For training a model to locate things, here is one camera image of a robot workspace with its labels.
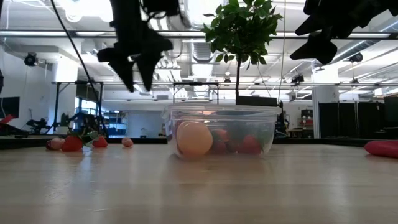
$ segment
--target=clear plastic container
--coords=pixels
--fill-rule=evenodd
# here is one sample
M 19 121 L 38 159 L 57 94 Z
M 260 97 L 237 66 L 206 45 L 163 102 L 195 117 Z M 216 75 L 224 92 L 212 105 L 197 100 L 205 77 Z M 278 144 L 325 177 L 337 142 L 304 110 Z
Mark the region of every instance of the clear plastic container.
M 179 157 L 267 154 L 278 107 L 176 103 L 162 114 L 169 147 Z

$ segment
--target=ball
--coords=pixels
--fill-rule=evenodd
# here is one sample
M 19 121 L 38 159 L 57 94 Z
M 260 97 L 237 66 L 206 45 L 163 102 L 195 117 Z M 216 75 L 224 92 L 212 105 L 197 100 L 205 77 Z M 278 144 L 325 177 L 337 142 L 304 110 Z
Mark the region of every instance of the ball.
M 213 136 L 207 125 L 198 122 L 184 122 L 177 130 L 177 145 L 185 157 L 204 156 L 213 144 Z
M 46 148 L 48 150 L 61 150 L 63 143 L 65 143 L 64 139 L 53 138 L 51 141 L 47 142 Z
M 132 147 L 134 143 L 132 142 L 131 138 L 124 138 L 122 139 L 122 144 L 124 147 Z

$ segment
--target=black partition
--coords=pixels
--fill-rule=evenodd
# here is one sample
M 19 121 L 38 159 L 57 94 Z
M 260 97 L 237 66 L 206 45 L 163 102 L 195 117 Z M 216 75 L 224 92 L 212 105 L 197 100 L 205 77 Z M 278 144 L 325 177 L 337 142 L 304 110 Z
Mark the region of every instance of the black partition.
M 320 103 L 321 138 L 356 138 L 355 103 Z
M 357 138 L 356 103 L 338 104 L 338 137 Z
M 338 136 L 338 104 L 320 103 L 319 118 L 321 138 L 333 138 Z
M 358 132 L 360 138 L 379 138 L 384 128 L 384 104 L 378 102 L 358 103 Z

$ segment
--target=desk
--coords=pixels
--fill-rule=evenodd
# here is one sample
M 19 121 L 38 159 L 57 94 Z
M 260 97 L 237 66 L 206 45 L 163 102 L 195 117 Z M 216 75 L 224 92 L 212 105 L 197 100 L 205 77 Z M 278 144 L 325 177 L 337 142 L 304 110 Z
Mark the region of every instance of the desk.
M 274 145 L 184 162 L 167 146 L 0 151 L 3 223 L 396 223 L 397 160 Z

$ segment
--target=strawberry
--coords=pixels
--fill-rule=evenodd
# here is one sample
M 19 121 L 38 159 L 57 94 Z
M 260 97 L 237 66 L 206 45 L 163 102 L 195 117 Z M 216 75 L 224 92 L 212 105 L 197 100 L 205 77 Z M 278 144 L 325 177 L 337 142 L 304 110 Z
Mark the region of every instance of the strawberry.
M 83 141 L 74 135 L 69 135 L 62 145 L 63 152 L 77 152 L 83 147 Z
M 215 141 L 210 149 L 210 154 L 227 154 L 228 150 L 226 144 L 223 141 Z
M 107 147 L 108 143 L 106 142 L 104 136 L 99 136 L 97 139 L 93 141 L 94 147 Z
M 241 147 L 238 148 L 240 154 L 260 154 L 262 147 L 253 135 L 246 135 L 243 138 Z
M 228 133 L 225 130 L 222 129 L 215 129 L 211 131 L 211 135 L 213 135 L 213 139 L 216 140 L 220 140 L 222 142 L 228 142 L 229 141 L 229 137 L 228 137 Z

